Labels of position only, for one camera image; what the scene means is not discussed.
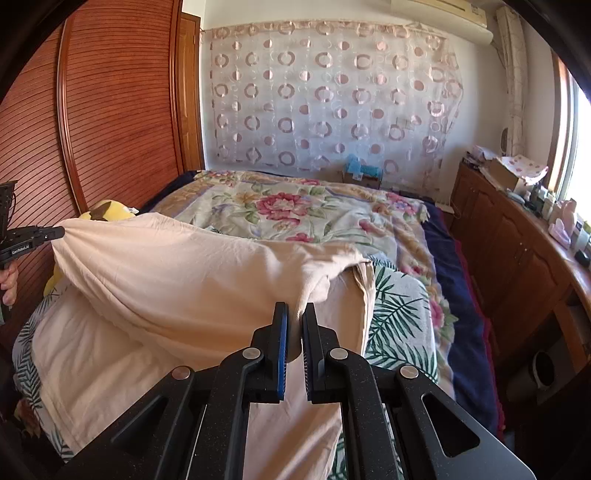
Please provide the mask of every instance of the wooden wardrobe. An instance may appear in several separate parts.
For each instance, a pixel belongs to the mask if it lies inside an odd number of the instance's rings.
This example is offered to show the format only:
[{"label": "wooden wardrobe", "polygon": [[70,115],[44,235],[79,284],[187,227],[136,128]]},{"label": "wooden wardrobe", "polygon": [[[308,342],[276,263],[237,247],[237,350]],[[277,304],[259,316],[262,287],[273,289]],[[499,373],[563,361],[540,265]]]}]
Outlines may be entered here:
[{"label": "wooden wardrobe", "polygon": [[[181,149],[180,5],[88,0],[23,68],[0,104],[0,183],[18,180],[11,228],[53,225],[107,198],[140,207],[202,165],[202,153]],[[18,300],[0,327],[7,352],[52,268],[49,244],[19,259]]]}]

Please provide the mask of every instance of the sheer curtain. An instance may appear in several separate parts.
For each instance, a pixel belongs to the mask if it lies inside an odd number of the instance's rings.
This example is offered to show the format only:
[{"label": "sheer curtain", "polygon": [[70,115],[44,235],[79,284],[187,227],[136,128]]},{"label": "sheer curtain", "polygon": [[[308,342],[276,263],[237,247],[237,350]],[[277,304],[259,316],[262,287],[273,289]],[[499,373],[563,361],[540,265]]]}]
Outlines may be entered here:
[{"label": "sheer curtain", "polygon": [[521,19],[506,5],[496,11],[505,57],[509,90],[509,125],[506,154],[514,157],[525,153],[524,109],[527,98],[527,49]]},{"label": "sheer curtain", "polygon": [[456,55],[420,24],[283,21],[205,32],[208,166],[291,176],[349,154],[435,195],[463,95]]}]

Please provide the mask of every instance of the beige cloth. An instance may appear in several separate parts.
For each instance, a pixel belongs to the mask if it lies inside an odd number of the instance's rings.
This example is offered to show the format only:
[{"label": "beige cloth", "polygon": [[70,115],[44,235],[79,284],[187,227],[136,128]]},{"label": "beige cloth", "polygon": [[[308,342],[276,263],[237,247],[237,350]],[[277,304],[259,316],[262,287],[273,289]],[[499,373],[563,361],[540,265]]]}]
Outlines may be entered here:
[{"label": "beige cloth", "polygon": [[[225,237],[159,214],[62,225],[54,252],[75,288],[39,325],[33,360],[41,398],[75,453],[176,365],[207,368],[247,346],[276,301],[292,319],[315,301],[343,346],[364,348],[374,279],[352,247]],[[292,321],[291,358],[298,338]],[[339,430],[337,405],[306,401],[298,358],[285,401],[252,406],[245,478],[321,478]]]}]

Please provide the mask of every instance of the wooden dresser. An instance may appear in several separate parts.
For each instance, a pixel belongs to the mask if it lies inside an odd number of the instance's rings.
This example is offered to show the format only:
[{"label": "wooden dresser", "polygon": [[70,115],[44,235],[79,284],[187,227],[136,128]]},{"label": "wooden dresser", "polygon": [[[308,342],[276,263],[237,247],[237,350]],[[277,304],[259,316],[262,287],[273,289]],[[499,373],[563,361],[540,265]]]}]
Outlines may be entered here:
[{"label": "wooden dresser", "polygon": [[573,311],[591,317],[589,270],[549,236],[547,222],[463,163],[452,206],[452,235],[462,243],[480,306],[492,322],[497,372],[509,375],[561,335],[580,372],[591,360],[591,345],[581,340]]}]

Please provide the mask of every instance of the yellow stuffed toy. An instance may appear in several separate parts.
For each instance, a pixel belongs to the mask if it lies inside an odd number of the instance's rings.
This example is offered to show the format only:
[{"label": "yellow stuffed toy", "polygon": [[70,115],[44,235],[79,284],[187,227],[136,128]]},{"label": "yellow stuffed toy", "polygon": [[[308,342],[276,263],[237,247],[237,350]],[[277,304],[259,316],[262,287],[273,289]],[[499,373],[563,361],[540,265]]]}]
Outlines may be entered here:
[{"label": "yellow stuffed toy", "polygon": [[[100,220],[102,222],[116,222],[117,220],[125,220],[134,217],[138,211],[135,208],[128,208],[123,203],[114,200],[101,200],[88,211],[79,216],[84,220]],[[53,276],[47,280],[43,296],[47,297],[57,283],[61,280],[63,274],[59,267],[54,265]]]}]

